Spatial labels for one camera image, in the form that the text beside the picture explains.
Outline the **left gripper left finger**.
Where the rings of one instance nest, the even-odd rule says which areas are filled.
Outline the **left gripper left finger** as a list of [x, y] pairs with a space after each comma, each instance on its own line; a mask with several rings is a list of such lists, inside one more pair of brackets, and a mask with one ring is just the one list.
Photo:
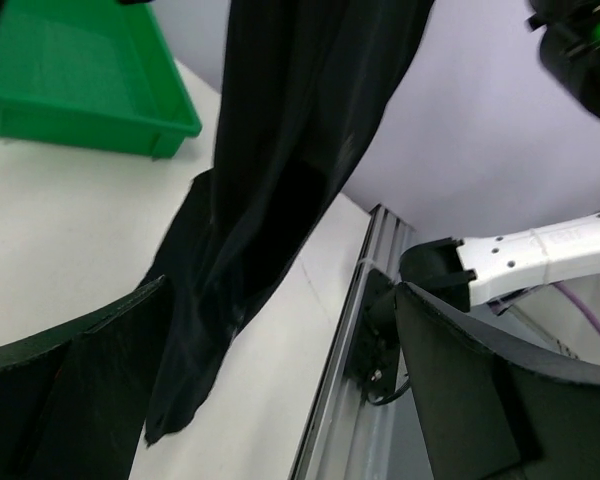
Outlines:
[[0, 346], [0, 479], [126, 479], [173, 310], [165, 278]]

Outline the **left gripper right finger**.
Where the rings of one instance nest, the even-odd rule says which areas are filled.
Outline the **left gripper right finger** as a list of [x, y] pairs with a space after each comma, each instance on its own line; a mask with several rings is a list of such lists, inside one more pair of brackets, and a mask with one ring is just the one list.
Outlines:
[[600, 479], [600, 366], [401, 283], [395, 315], [437, 479]]

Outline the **black bra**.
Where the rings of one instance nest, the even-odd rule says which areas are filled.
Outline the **black bra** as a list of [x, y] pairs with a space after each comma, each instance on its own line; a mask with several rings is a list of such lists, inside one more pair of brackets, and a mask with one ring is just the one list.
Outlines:
[[213, 163], [146, 273], [174, 289], [145, 439], [184, 429], [367, 151], [428, 1], [235, 1]]

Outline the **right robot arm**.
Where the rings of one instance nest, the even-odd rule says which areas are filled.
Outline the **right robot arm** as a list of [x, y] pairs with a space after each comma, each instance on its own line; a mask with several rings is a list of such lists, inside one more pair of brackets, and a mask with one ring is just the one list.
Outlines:
[[[600, 120], [600, 1], [533, 1], [527, 23], [544, 31], [539, 59]], [[454, 308], [600, 274], [600, 212], [497, 237], [445, 238], [406, 250], [400, 275]]]

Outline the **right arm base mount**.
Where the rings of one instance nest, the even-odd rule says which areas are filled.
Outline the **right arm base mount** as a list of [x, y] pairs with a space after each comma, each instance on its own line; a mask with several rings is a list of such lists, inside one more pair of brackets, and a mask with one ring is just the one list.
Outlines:
[[392, 403], [410, 388], [400, 375], [401, 347], [395, 316], [394, 283], [373, 269], [364, 282], [344, 374], [374, 406]]

